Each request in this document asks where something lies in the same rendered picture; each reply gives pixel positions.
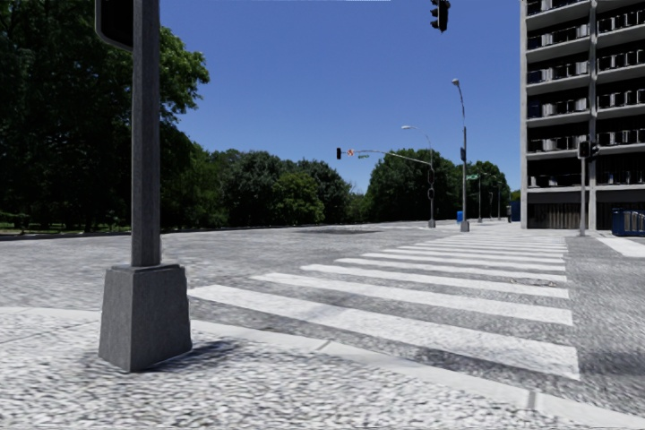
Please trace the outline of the trees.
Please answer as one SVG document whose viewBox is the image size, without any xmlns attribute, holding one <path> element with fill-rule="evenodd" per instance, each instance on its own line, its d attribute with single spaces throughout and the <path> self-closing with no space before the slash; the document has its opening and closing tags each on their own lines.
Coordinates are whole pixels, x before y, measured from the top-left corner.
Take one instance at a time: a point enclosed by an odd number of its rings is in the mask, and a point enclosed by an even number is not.
<svg viewBox="0 0 645 430">
<path fill-rule="evenodd" d="M 462 165 L 434 150 L 402 149 L 378 159 L 358 204 L 360 219 L 372 222 L 457 219 L 462 210 Z M 506 215 L 506 206 L 520 198 L 505 174 L 489 161 L 467 165 L 467 218 Z"/>
<path fill-rule="evenodd" d="M 122 228 L 131 217 L 132 57 L 94 30 L 93 0 L 0 0 L 0 223 Z M 363 198 L 327 163 L 206 151 L 178 127 L 209 81 L 160 32 L 164 229 L 337 224 Z"/>
</svg>

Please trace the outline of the sign on a post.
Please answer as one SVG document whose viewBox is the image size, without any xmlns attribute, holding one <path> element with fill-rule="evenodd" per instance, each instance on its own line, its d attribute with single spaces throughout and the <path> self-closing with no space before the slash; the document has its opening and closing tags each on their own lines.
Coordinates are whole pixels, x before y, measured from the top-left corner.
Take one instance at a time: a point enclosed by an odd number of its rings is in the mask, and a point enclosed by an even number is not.
<svg viewBox="0 0 645 430">
<path fill-rule="evenodd" d="M 467 183 L 477 184 L 477 222 L 482 223 L 482 179 L 483 176 L 486 176 L 486 173 L 478 171 L 477 173 L 467 174 L 466 180 Z"/>
</svg>

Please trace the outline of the grey street lamp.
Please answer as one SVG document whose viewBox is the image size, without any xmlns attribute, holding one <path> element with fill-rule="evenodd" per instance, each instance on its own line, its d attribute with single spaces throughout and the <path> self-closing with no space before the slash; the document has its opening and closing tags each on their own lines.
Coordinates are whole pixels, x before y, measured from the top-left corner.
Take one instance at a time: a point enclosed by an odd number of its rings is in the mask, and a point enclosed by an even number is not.
<svg viewBox="0 0 645 430">
<path fill-rule="evenodd" d="M 462 179 L 461 179 L 461 189 L 462 189 L 462 219 L 460 222 L 460 232 L 468 233 L 469 232 L 469 221 L 468 221 L 468 194 L 467 194 L 467 172 L 468 172 L 468 163 L 467 163 L 467 127 L 465 124 L 465 104 L 463 99 L 462 90 L 460 87 L 460 81 L 458 78 L 454 78 L 451 83 L 457 88 L 460 96 L 460 105 L 461 105 L 461 122 L 462 122 L 462 145 L 460 148 L 460 159 L 462 163 Z"/>
</svg>

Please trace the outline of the pale concrete building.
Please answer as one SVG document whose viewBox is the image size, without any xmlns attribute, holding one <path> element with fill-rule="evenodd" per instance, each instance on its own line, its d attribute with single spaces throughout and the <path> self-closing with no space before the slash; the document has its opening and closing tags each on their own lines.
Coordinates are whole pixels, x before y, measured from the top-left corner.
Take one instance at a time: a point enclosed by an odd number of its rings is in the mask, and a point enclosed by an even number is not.
<svg viewBox="0 0 645 430">
<path fill-rule="evenodd" d="M 520 0 L 521 220 L 586 226 L 645 210 L 645 0 Z"/>
</svg>

